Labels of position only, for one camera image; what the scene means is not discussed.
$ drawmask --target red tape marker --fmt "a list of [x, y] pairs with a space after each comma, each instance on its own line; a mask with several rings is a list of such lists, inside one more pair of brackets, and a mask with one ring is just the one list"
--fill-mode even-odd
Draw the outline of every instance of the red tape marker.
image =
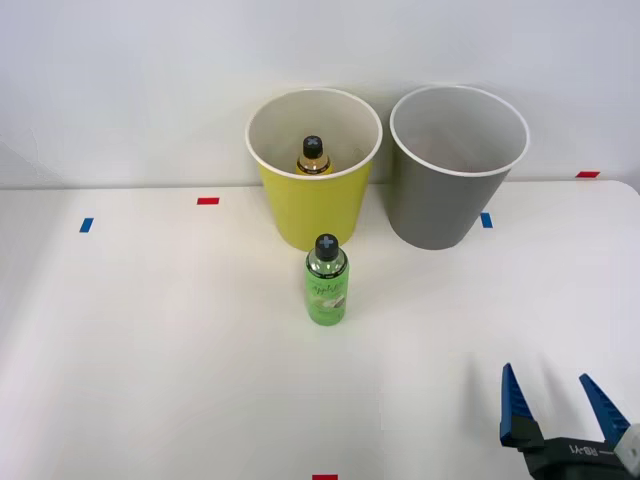
[[218, 197], [200, 197], [198, 198], [198, 205], [217, 205], [220, 203]]
[[576, 178], [596, 178], [598, 175], [600, 175], [600, 172], [584, 171], [578, 173], [578, 175], [576, 175]]

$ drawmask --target bottle cap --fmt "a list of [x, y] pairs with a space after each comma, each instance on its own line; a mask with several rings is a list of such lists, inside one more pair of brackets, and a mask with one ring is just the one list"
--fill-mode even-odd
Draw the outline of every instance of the bottle cap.
[[302, 153], [311, 160], [320, 158], [322, 156], [322, 139], [315, 135], [306, 137], [302, 141]]
[[338, 258], [340, 246], [338, 239], [330, 233], [323, 233], [316, 239], [316, 257], [323, 262], [331, 262]]

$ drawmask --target white wall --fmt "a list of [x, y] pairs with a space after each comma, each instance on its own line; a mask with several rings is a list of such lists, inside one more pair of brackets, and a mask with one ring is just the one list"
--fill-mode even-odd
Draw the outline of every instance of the white wall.
[[243, 130], [271, 94], [342, 87], [384, 118], [431, 82], [521, 110], [512, 178], [638, 188], [639, 25], [637, 0], [2, 0], [0, 188], [257, 183]]

